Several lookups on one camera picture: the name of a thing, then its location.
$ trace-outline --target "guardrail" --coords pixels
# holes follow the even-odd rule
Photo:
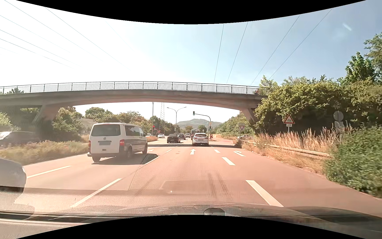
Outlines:
[[[229,94],[256,94],[267,96],[272,88],[246,85],[224,85],[207,83],[177,83],[152,81],[111,81],[82,83],[52,83],[35,85],[1,86],[0,94],[40,93],[56,91],[94,91],[94,90],[167,90],[200,91]]]
[[[255,142],[248,142],[248,143],[252,143],[254,146],[257,145],[257,143],[255,143]],[[332,158],[332,156],[330,154],[327,154],[327,153],[304,150],[304,149],[299,149],[299,148],[289,148],[289,147],[278,146],[278,145],[268,145],[268,146],[270,146],[272,148],[278,148],[278,149],[293,151],[296,154],[303,155],[303,156],[310,157],[310,158],[314,158],[314,159],[319,159],[319,160],[323,160],[326,158]]]

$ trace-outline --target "bus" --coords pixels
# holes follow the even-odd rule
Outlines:
[[[198,128],[191,129],[191,137],[194,137],[195,133],[200,133],[200,130]]]

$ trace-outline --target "white van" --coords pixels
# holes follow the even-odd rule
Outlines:
[[[134,153],[147,153],[146,133],[138,125],[125,123],[94,124],[89,135],[88,157],[94,162],[101,158],[131,158]]]

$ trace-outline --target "round sign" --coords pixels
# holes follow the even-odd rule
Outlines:
[[[341,111],[335,111],[334,112],[334,114],[333,114],[333,116],[334,116],[334,119],[336,120],[336,121],[342,121],[343,120],[343,113],[341,112]]]

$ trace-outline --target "road surface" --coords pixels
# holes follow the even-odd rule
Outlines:
[[[18,204],[35,212],[87,206],[245,203],[279,207],[340,208],[382,217],[382,199],[330,182],[314,173],[235,148],[231,140],[193,147],[191,140],[149,142],[133,159],[84,155],[25,166]]]

